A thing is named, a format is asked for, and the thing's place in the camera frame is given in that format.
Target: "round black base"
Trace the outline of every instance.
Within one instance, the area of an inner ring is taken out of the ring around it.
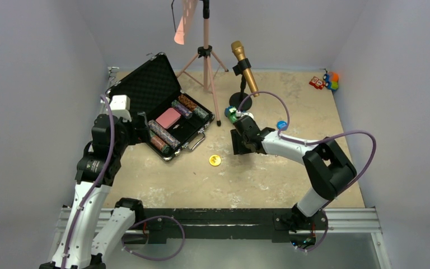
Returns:
[[[234,93],[231,97],[230,97],[230,105],[234,106],[236,109],[238,109],[238,107],[240,106],[241,101],[243,101],[244,98],[246,98],[248,96],[247,93],[243,92],[243,98],[241,98],[240,101],[240,92],[236,92]],[[243,104],[243,107],[241,108],[241,111],[247,111],[248,109],[251,108],[251,105],[253,105],[253,101],[250,98],[248,98],[248,100]]]

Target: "black briefcase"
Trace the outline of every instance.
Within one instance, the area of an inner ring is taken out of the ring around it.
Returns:
[[[165,161],[172,160],[183,149],[195,150],[205,140],[204,131],[214,119],[214,114],[210,110],[183,92],[169,59],[162,52],[116,82],[108,89],[107,94],[110,97],[127,95],[130,98],[129,112],[133,119],[137,118],[138,112],[145,112],[148,121],[157,119],[171,107],[172,101],[177,100],[179,95],[186,96],[209,114],[205,119],[197,115],[192,115],[189,119],[180,117],[175,124],[169,127],[167,131],[180,144],[176,148],[170,147],[167,153],[163,153],[153,144],[147,143]],[[200,140],[189,147],[189,143],[199,135],[202,136]]]

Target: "tripod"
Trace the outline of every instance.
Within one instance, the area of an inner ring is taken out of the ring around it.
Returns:
[[[197,49],[197,53],[190,59],[190,61],[182,68],[182,70],[177,74],[177,77],[180,77],[183,73],[193,79],[195,82],[200,84],[205,91],[211,92],[213,96],[213,105],[215,106],[215,118],[217,120],[217,125],[222,125],[220,121],[220,115],[218,114],[218,101],[217,94],[215,92],[215,84],[213,83],[213,71],[212,71],[212,61],[211,55],[215,57],[220,66],[223,67],[225,72],[228,72],[228,68],[222,63],[220,58],[215,54],[212,50],[212,46],[208,44],[208,29],[209,29],[209,18],[210,18],[210,8],[209,8],[209,0],[201,0],[203,1],[203,47],[199,47]],[[188,74],[185,70],[195,61],[197,58],[203,57],[203,84],[195,79],[193,76]]]

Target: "beige floor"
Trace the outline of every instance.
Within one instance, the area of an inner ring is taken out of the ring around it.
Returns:
[[[127,74],[119,73],[118,79]],[[202,78],[200,72],[191,74]],[[322,74],[254,73],[260,90],[272,91],[286,102],[291,115],[291,126],[285,132],[288,135],[321,139],[342,132],[331,92],[316,90],[308,84],[313,75]],[[214,112],[211,94],[186,75],[179,81],[185,92]],[[310,187],[304,166],[276,156],[233,155],[232,126],[223,116],[223,110],[231,94],[239,90],[239,83],[240,77],[232,72],[216,76],[222,126],[217,127],[214,121],[206,131],[207,139],[194,152],[183,151],[166,163],[146,145],[127,149],[105,207],[113,207],[121,197],[141,199],[145,207],[159,208],[292,207]],[[280,102],[270,95],[255,98],[250,111],[260,128],[275,128],[279,120],[286,120]],[[348,154],[345,139],[338,142]],[[208,159],[213,154],[222,157],[220,166],[210,166]],[[330,207],[364,207],[358,185],[343,193]]]

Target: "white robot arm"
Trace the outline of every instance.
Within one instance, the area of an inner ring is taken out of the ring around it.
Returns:
[[[231,130],[233,151],[236,154],[270,154],[285,157],[306,167],[312,187],[293,207],[299,222],[314,216],[333,200],[355,178],[357,171],[345,153],[331,140],[311,145],[316,140],[303,140],[280,134],[272,128],[260,130],[252,116],[242,116]],[[289,140],[302,141],[303,144]]]
[[[143,216],[138,216],[142,212],[142,202],[122,198],[116,203],[116,208],[107,224],[94,238],[104,200],[121,167],[121,156],[128,145],[149,141],[146,116],[143,113],[136,119],[130,116],[127,96],[113,96],[110,109],[114,126],[111,126],[107,114],[100,114],[96,118],[92,128],[93,140],[87,144],[83,158],[77,165],[73,207],[62,242],[53,255],[52,261],[41,265],[41,269],[104,268],[106,255],[120,244],[122,236],[130,227],[142,220]],[[95,184],[103,170],[105,158],[109,154],[108,134],[110,132],[108,130],[111,127],[115,134],[111,161],[104,171],[102,180]]]

